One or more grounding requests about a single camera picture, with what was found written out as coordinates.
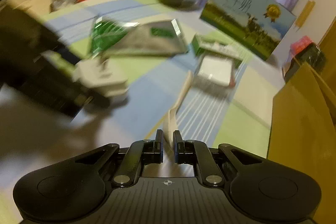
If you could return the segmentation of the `green white medicine box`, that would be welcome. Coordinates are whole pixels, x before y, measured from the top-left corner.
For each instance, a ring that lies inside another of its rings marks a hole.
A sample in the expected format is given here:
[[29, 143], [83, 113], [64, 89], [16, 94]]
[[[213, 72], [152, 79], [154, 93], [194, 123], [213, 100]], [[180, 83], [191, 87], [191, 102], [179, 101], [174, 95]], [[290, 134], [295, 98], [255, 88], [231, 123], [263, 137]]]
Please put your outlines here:
[[234, 62], [236, 69], [240, 67], [243, 58], [240, 57], [238, 50], [227, 43], [219, 40], [207, 38], [203, 35], [195, 34], [191, 42], [195, 56], [200, 56], [205, 53], [217, 55], [231, 59]]

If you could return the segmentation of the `brown cardboard box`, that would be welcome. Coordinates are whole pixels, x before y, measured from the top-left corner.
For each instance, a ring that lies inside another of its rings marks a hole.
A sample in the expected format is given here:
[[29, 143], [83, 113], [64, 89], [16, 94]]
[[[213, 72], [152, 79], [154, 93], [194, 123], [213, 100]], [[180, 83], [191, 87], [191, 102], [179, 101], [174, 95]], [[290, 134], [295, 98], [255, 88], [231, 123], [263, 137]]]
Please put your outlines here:
[[335, 223], [335, 94], [307, 63], [273, 98], [267, 158], [314, 178], [322, 198], [313, 219]]

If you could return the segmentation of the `checkered tablecloth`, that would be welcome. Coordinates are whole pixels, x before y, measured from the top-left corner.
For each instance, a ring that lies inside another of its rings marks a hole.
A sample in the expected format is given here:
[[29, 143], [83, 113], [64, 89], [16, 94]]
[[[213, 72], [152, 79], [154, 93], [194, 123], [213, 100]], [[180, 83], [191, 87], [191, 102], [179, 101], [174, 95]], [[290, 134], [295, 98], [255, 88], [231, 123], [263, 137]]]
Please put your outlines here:
[[[103, 14], [120, 21], [149, 23], [177, 19], [187, 42], [204, 34], [224, 42], [228, 36], [199, 18], [199, 11], [179, 11], [158, 0], [87, 0], [50, 14], [38, 14], [77, 55], [88, 51], [92, 19]], [[215, 147], [230, 143], [256, 155], [268, 151], [273, 96], [283, 87], [278, 68], [240, 48], [244, 63], [236, 87], [219, 99], [192, 89], [179, 109], [182, 136]], [[69, 119], [44, 109], [12, 88], [1, 88], [1, 223], [19, 223], [13, 187], [25, 174], [107, 143], [129, 146], [150, 139], [175, 102], [187, 71], [198, 62], [192, 52], [164, 57], [116, 57], [128, 78], [124, 105], [102, 114], [81, 111]]]

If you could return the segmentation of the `silver green tea pouch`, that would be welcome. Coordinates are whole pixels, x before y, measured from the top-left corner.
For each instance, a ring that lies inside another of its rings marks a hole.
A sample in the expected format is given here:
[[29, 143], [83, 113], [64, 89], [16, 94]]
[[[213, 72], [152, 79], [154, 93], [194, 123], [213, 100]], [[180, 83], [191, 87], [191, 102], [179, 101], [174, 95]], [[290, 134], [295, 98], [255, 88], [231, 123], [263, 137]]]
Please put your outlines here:
[[175, 56], [189, 51], [176, 19], [149, 23], [94, 19], [88, 53], [102, 56]]

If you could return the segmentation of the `blue milk carton box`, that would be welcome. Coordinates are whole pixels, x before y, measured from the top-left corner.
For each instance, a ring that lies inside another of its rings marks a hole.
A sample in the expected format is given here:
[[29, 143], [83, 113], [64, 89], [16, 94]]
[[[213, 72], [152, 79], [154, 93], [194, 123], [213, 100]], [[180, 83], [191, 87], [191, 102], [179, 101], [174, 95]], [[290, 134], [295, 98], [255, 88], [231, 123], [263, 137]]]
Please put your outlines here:
[[207, 0], [201, 19], [266, 61], [296, 16], [275, 0]]

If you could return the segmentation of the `white plug adapter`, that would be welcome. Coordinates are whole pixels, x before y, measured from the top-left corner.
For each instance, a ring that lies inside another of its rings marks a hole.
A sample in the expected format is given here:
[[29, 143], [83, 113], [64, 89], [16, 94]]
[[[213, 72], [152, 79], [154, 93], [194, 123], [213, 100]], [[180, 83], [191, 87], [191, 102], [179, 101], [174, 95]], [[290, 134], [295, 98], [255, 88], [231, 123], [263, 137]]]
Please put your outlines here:
[[99, 58], [78, 62], [72, 80], [109, 98], [113, 104], [123, 103], [129, 90], [127, 76], [112, 59]]

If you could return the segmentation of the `beige plastic spoon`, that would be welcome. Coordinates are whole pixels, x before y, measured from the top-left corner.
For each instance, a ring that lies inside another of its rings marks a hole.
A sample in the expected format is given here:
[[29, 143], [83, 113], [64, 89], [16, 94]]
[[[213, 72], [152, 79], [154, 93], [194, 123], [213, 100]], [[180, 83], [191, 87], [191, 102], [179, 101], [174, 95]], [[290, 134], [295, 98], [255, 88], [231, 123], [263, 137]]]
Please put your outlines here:
[[179, 167], [176, 167], [174, 161], [173, 133], [178, 130], [176, 114], [189, 91], [192, 82], [193, 73], [192, 71], [188, 71], [179, 95], [173, 106], [168, 110], [166, 118], [163, 121], [163, 137], [165, 139], [165, 159], [163, 160], [163, 167], [161, 169], [161, 175], [163, 177], [177, 177], [179, 174]]

